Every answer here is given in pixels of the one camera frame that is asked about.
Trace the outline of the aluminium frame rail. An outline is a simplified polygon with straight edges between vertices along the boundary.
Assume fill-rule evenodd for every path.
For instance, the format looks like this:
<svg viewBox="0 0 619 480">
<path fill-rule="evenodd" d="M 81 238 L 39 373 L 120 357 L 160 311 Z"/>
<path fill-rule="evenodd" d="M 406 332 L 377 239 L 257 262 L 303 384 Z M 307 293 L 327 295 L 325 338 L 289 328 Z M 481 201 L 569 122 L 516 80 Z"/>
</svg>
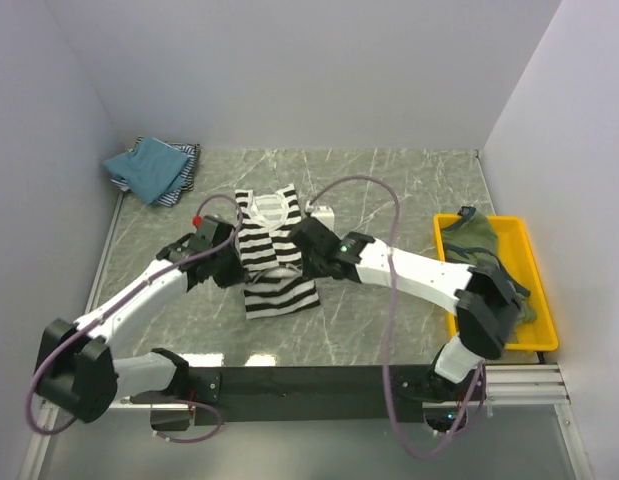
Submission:
<svg viewBox="0 0 619 480">
<path fill-rule="evenodd" d="M 93 282 L 89 291 L 84 313 L 90 312 L 100 297 L 103 270 L 110 257 L 110 248 L 116 233 L 119 214 L 124 203 L 124 197 L 124 193 L 119 193 L 117 196 L 116 204 L 112 213 L 95 275 L 93 277 Z M 59 409 L 57 406 L 50 404 L 43 399 L 36 399 L 33 405 L 39 408 L 38 414 L 34 417 L 34 419 L 38 421 L 39 426 L 50 428 L 56 425 L 59 417 Z M 18 479 L 23 480 L 40 478 L 51 440 L 51 436 L 41 436 L 37 433 L 32 434 L 18 474 Z"/>
</svg>

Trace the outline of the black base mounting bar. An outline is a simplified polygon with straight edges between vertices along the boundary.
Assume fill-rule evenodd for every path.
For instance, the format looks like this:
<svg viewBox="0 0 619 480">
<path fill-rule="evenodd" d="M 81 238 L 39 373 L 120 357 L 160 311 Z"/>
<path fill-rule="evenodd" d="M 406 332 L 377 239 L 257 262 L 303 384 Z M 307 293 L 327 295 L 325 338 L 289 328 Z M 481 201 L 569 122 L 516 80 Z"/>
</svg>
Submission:
<svg viewBox="0 0 619 480">
<path fill-rule="evenodd" d="M 485 370 L 470 371 L 459 383 L 426 365 L 318 367 L 194 367 L 177 393 L 146 392 L 131 397 L 150 410 L 160 433 L 226 423 L 387 419 L 391 425 L 426 420 L 444 431 L 466 422 L 469 403 L 485 398 Z"/>
</svg>

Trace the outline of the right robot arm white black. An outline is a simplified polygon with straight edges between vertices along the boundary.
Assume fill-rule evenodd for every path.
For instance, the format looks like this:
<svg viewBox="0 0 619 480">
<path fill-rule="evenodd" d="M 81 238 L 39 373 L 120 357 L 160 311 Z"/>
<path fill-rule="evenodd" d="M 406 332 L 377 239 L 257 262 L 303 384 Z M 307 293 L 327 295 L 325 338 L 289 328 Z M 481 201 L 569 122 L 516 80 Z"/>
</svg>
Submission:
<svg viewBox="0 0 619 480">
<path fill-rule="evenodd" d="M 417 400 L 457 399 L 482 361 L 502 356 L 521 312 L 517 293 L 494 264 L 434 260 L 358 232 L 340 238 L 314 217 L 293 227 L 289 239 L 300 250 L 308 277 L 395 288 L 456 317 L 458 332 L 412 384 L 408 396 Z"/>
</svg>

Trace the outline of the yellow plastic bin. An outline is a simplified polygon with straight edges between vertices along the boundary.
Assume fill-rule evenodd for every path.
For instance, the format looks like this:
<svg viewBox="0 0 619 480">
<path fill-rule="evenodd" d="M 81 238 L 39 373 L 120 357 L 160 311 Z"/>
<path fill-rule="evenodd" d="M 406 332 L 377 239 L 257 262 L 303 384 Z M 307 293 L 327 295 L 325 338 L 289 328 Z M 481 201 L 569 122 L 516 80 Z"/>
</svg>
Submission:
<svg viewBox="0 0 619 480">
<path fill-rule="evenodd" d="M 436 248 L 442 261 L 447 260 L 443 250 L 441 229 L 455 222 L 459 218 L 457 213 L 438 214 L 433 220 Z M 530 290 L 529 303 L 537 313 L 536 320 L 531 323 L 518 324 L 516 320 L 516 326 L 504 348 L 529 352 L 555 351 L 558 348 L 558 337 L 523 221 L 518 217 L 508 216 L 487 216 L 487 218 L 498 236 L 498 256 L 514 279 Z M 492 271 L 500 273 L 502 280 L 506 280 L 497 266 L 486 264 Z M 511 286 L 509 292 L 514 295 L 514 302 L 521 308 L 521 303 Z"/>
</svg>

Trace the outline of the black white striped tank top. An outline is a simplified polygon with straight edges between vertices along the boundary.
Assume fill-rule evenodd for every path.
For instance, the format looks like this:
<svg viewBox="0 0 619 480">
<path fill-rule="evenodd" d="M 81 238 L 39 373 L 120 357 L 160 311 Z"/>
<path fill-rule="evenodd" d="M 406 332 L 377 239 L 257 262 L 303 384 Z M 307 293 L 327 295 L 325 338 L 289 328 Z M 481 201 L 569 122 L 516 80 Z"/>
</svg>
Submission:
<svg viewBox="0 0 619 480">
<path fill-rule="evenodd" d="M 303 275 L 302 254 L 289 239 L 291 230 L 302 220 L 295 186 L 289 184 L 263 195 L 237 189 L 234 196 L 243 218 L 237 247 L 248 275 L 243 287 L 246 319 L 318 307 L 315 281 Z"/>
</svg>

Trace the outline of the folded blue striped tank top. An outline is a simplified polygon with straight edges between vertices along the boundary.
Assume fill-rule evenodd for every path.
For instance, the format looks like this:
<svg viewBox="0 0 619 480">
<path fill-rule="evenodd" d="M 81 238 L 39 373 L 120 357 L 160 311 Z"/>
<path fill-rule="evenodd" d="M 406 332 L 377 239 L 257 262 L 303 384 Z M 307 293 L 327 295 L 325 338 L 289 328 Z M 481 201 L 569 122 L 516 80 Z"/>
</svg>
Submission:
<svg viewBox="0 0 619 480">
<path fill-rule="evenodd" d="M 200 145 L 139 137 L 134 147 L 103 162 L 111 182 L 145 205 L 175 206 L 193 189 Z"/>
</svg>

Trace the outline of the dark green garment in bin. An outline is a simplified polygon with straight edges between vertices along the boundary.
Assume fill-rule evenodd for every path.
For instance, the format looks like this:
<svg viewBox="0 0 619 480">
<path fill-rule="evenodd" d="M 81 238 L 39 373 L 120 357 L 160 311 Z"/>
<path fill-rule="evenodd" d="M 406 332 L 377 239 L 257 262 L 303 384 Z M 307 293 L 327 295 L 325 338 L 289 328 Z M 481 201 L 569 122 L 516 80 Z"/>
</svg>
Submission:
<svg viewBox="0 0 619 480">
<path fill-rule="evenodd" d="M 537 313 L 529 303 L 531 292 L 514 279 L 498 256 L 498 236 L 487 216 L 473 206 L 461 207 L 457 215 L 459 218 L 455 222 L 441 229 L 446 260 L 471 265 L 485 262 L 497 266 L 521 303 L 517 323 L 535 321 Z"/>
</svg>

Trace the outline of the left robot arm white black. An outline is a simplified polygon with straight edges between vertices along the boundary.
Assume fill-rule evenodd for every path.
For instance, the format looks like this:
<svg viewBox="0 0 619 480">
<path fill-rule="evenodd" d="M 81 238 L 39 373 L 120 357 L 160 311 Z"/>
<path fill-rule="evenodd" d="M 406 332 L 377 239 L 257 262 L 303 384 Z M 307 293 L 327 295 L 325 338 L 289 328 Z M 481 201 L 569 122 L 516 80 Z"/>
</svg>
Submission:
<svg viewBox="0 0 619 480">
<path fill-rule="evenodd" d="M 194 232 L 163 247 L 109 301 L 73 322 L 56 319 L 45 328 L 30 396 L 84 423 L 123 397 L 154 392 L 168 402 L 189 399 L 195 383 L 180 355 L 164 348 L 127 359 L 118 354 L 135 330 L 197 285 L 213 280 L 228 288 L 245 282 L 235 242 L 238 227 L 215 216 L 198 216 L 194 225 Z"/>
</svg>

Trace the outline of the folded black striped garment underneath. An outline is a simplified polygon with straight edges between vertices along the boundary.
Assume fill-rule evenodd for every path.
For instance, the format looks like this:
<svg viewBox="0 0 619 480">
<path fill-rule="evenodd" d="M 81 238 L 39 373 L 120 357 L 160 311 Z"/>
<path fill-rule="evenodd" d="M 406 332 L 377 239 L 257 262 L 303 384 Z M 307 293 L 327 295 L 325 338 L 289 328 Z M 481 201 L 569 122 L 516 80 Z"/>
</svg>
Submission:
<svg viewBox="0 0 619 480">
<path fill-rule="evenodd" d="M 185 177 L 182 189 L 189 192 L 194 188 L 194 177 L 199 165 L 201 147 L 199 144 L 184 144 L 181 150 L 187 156 L 187 163 L 183 168 Z"/>
</svg>

